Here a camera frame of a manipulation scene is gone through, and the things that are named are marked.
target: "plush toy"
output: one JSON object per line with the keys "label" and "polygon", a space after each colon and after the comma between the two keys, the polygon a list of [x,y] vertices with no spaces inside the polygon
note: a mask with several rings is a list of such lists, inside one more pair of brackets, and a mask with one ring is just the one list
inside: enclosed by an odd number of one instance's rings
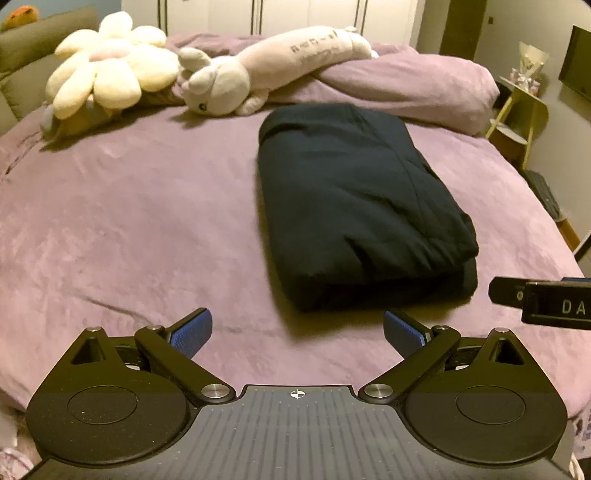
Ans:
{"label": "plush toy", "polygon": [[23,5],[7,16],[6,20],[2,23],[0,31],[5,32],[12,28],[22,27],[37,20],[39,20],[39,10],[37,7]]}
{"label": "plush toy", "polygon": [[156,27],[132,30],[126,12],[107,15],[98,32],[71,33],[57,46],[55,55],[64,62],[47,81],[46,100],[53,116],[79,121],[82,115],[74,115],[84,107],[94,119],[100,112],[97,103],[110,119],[138,103],[142,92],[170,86],[179,63],[175,53],[163,48],[165,42],[166,34]]}
{"label": "plush toy", "polygon": [[250,115],[263,107],[270,92],[314,70],[377,56],[352,27],[308,27],[262,40],[236,56],[211,59],[201,50],[182,48],[179,81],[195,113]]}

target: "folded black jacket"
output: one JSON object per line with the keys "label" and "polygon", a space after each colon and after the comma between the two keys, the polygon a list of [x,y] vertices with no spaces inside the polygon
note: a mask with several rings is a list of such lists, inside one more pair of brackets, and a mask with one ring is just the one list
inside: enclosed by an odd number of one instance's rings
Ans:
{"label": "folded black jacket", "polygon": [[353,105],[293,105],[259,131],[271,254],[302,311],[470,297],[472,221],[403,121]]}

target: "wardrobe door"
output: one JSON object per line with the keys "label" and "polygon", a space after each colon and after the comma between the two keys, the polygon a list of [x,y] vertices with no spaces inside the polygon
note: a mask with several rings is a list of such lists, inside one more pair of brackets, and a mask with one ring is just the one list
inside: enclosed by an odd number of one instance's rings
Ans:
{"label": "wardrobe door", "polygon": [[355,24],[359,0],[263,0],[261,33],[277,35],[296,28]]}
{"label": "wardrobe door", "polygon": [[416,45],[424,0],[365,0],[363,36],[372,43]]}
{"label": "wardrobe door", "polygon": [[121,10],[129,14],[134,21],[134,27],[161,27],[158,0],[121,0]]}
{"label": "wardrobe door", "polygon": [[250,35],[252,0],[168,0],[168,34]]}
{"label": "wardrobe door", "polygon": [[359,0],[310,0],[308,26],[352,27],[358,5]]}
{"label": "wardrobe door", "polygon": [[270,37],[308,26],[309,0],[263,0],[261,34]]}

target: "white flower plush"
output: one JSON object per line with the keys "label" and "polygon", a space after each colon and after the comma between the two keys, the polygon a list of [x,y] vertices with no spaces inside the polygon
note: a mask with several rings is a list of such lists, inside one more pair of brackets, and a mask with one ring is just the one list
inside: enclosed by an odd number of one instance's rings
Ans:
{"label": "white flower plush", "polygon": [[126,12],[107,15],[99,31],[78,30],[56,48],[64,60],[47,81],[46,99],[59,120],[73,116],[90,99],[107,111],[129,108],[142,91],[158,92],[177,78],[175,53],[166,34],[145,25],[132,30]]}

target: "purple bedsheet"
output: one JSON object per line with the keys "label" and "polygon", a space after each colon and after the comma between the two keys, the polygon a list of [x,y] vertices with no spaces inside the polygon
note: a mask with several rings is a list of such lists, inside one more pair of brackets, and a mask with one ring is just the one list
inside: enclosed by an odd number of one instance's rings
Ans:
{"label": "purple bedsheet", "polygon": [[[84,327],[131,335],[199,306],[212,311],[214,332],[196,361],[237,390],[357,389],[400,361],[383,338],[382,312],[299,314],[283,296],[256,180],[267,112],[138,111],[53,147],[40,140],[40,114],[0,139],[0,388],[23,408]],[[522,325],[519,311],[487,297],[495,275],[581,276],[554,222],[486,140],[408,128],[480,244],[468,304],[409,312],[468,336],[510,327],[575,415],[591,398],[591,333]]]}

